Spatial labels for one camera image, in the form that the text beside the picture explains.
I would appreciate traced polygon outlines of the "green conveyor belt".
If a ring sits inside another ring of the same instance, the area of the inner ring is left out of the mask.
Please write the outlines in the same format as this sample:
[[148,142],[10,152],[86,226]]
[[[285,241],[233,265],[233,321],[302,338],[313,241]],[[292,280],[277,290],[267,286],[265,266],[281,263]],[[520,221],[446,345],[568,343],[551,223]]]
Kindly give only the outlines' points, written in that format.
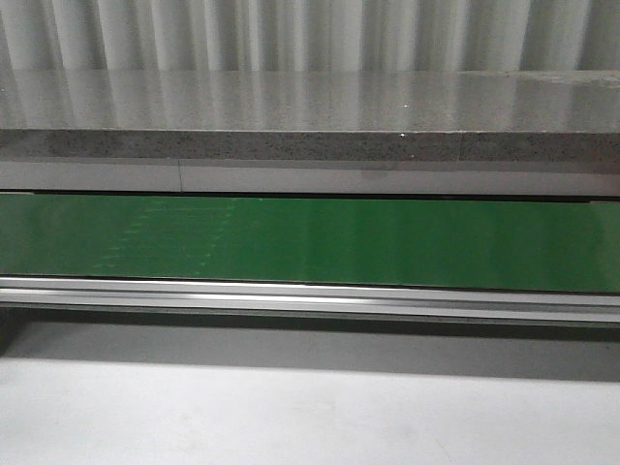
[[5,193],[1,271],[614,294],[619,206]]

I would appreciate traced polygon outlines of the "white conveyor back rail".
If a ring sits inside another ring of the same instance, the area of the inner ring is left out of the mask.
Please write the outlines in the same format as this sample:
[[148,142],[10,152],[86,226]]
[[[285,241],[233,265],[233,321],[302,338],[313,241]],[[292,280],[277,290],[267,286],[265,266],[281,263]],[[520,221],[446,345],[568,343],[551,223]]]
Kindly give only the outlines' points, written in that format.
[[39,158],[4,191],[616,197],[616,162],[329,162]]

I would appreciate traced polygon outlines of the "white pleated curtain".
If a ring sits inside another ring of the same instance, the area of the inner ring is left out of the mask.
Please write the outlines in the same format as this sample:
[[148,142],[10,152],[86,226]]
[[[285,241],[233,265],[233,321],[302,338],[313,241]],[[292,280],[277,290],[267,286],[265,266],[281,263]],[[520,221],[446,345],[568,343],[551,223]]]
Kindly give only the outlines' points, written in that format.
[[617,70],[615,1],[5,1],[3,70]]

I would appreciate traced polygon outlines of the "grey stone countertop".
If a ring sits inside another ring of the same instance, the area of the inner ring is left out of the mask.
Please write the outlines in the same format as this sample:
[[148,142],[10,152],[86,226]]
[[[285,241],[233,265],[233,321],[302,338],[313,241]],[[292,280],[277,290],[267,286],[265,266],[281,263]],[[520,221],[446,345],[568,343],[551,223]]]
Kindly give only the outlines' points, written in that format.
[[615,164],[615,72],[21,70],[5,158]]

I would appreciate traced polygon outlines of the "aluminium conveyor front rail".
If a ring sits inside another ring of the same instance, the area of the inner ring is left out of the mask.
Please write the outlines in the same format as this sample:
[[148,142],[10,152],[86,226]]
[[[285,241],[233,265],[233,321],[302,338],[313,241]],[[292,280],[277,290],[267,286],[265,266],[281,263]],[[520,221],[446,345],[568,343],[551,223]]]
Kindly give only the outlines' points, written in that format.
[[618,326],[615,294],[4,276],[4,308],[242,317]]

